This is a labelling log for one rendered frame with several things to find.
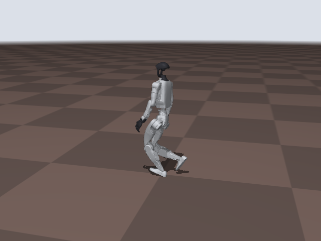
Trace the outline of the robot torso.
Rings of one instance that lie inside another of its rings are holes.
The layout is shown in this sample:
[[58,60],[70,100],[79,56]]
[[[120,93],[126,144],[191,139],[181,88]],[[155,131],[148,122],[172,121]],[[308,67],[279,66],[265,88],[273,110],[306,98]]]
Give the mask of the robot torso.
[[165,108],[169,108],[171,104],[171,97],[172,97],[172,83],[171,81],[164,81],[160,78],[156,82],[161,82],[161,88],[158,91],[157,98],[156,98],[156,108],[158,109],[159,113],[156,116],[156,119],[161,119],[163,121],[162,127],[165,127],[169,123],[169,116],[167,115],[167,111]]

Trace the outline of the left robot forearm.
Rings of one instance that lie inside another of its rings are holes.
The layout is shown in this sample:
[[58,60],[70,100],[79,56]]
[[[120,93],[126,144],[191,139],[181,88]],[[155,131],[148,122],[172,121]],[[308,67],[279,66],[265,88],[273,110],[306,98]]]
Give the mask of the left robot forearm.
[[152,108],[150,107],[150,105],[151,105],[151,100],[149,100],[148,103],[147,103],[146,110],[145,110],[143,116],[141,117],[142,120],[144,120],[144,119],[147,120],[147,118],[149,118],[149,115],[150,115],[150,113],[152,111]]

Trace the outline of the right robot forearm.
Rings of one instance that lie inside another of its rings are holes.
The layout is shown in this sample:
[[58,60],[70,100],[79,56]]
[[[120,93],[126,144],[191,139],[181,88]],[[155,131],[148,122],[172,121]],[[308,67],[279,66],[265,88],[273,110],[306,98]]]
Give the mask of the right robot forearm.
[[170,107],[169,107],[169,108],[166,108],[167,115],[169,115],[172,105],[173,105],[173,103],[170,104]]

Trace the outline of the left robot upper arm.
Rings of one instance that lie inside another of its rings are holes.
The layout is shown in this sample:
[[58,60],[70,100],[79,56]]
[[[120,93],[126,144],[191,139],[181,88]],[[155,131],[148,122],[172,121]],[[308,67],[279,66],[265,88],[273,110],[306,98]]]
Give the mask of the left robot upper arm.
[[152,84],[152,91],[151,91],[151,107],[154,107],[156,106],[156,98],[157,98],[157,94],[158,94],[158,91],[160,90],[161,88],[161,82],[154,82]]

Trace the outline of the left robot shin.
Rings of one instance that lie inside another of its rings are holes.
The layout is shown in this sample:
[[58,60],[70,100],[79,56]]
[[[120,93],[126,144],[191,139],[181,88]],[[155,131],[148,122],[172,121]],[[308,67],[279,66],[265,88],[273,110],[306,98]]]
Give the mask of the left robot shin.
[[159,156],[157,154],[157,151],[156,149],[153,149],[151,148],[150,145],[146,145],[144,147],[144,150],[146,152],[146,154],[148,155],[148,157],[150,158],[150,160],[155,164],[155,166],[160,170],[160,171],[163,171],[163,167],[160,163],[160,160],[159,160]]

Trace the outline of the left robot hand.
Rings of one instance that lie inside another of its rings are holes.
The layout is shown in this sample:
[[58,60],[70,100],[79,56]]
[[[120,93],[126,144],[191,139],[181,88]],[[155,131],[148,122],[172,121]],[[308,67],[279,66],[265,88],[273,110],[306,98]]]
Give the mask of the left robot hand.
[[140,118],[140,120],[136,122],[135,127],[136,127],[136,130],[137,130],[138,132],[140,132],[139,129],[140,129],[140,127],[142,126],[142,123],[145,123],[145,121],[146,121],[146,119],[142,120],[142,119]]

